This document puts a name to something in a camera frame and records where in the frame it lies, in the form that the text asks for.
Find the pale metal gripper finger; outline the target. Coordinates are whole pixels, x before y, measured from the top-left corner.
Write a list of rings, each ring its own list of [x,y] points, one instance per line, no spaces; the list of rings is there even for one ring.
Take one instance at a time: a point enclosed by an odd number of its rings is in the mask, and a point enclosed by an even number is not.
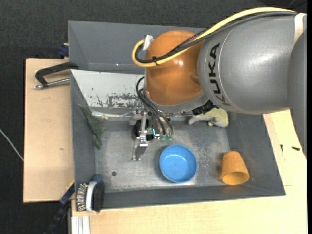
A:
[[[136,160],[137,161],[141,159],[141,156],[144,155],[147,148],[148,148],[148,141],[140,140],[136,148]]]
[[[140,161],[140,138],[136,137],[133,145],[132,160]]]

